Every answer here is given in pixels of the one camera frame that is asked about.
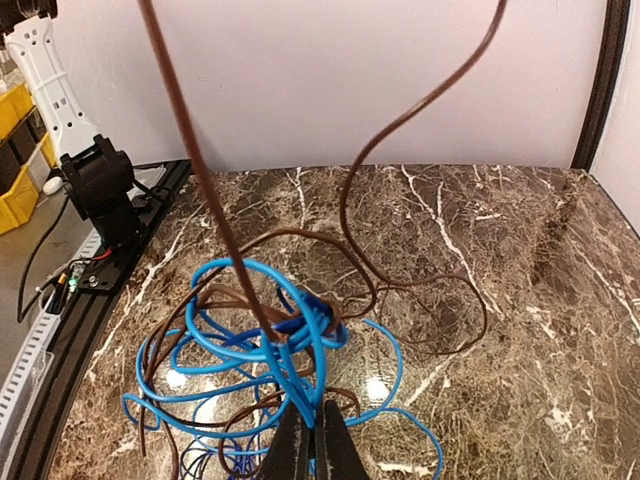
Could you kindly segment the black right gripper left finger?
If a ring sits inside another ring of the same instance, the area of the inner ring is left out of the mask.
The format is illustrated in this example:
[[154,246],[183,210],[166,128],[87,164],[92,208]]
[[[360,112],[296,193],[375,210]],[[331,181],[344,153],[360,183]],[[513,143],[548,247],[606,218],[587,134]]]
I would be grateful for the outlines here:
[[263,480],[304,480],[312,430],[294,404],[289,404],[276,429],[269,451],[261,463]]

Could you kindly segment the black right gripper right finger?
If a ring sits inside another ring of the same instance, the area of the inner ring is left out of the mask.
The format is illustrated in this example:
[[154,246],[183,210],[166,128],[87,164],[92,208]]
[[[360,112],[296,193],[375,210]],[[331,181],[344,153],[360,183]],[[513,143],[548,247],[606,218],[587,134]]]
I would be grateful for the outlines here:
[[326,400],[314,427],[315,478],[320,480],[368,480],[337,403]]

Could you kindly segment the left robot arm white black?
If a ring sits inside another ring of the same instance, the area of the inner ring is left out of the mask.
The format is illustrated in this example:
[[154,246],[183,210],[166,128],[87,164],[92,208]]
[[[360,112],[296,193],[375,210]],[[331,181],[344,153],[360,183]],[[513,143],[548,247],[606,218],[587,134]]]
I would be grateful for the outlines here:
[[135,178],[123,151],[89,119],[55,45],[55,1],[3,1],[1,47],[23,74],[50,135],[80,217],[92,223],[107,248],[136,241],[143,230],[128,192]]

